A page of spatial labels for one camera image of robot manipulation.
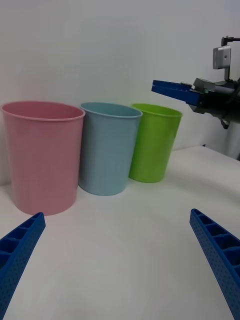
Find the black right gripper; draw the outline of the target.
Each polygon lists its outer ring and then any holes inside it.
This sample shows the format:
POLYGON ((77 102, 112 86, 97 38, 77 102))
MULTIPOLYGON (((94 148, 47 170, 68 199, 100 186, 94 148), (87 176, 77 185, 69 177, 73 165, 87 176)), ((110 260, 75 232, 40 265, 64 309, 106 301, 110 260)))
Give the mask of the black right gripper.
POLYGON ((227 130, 230 124, 240 123, 240 80, 210 82, 196 78, 193 84, 154 80, 154 93, 186 103, 195 113, 209 113, 220 120, 227 130), (208 106, 203 93, 208 90, 208 106))

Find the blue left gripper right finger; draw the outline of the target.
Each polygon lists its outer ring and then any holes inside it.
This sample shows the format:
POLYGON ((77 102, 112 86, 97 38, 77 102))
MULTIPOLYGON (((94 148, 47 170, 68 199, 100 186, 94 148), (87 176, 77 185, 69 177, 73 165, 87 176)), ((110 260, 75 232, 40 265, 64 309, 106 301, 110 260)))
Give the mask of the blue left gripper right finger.
POLYGON ((240 240, 195 208, 189 223, 233 318, 240 319, 240 240))

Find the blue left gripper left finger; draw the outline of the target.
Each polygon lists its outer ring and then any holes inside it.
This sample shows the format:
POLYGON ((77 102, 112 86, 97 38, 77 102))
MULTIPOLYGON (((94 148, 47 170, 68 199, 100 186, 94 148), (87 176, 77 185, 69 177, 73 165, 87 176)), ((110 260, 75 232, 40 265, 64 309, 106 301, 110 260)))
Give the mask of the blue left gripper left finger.
POLYGON ((0 239, 1 320, 45 227, 44 214, 38 212, 0 239))

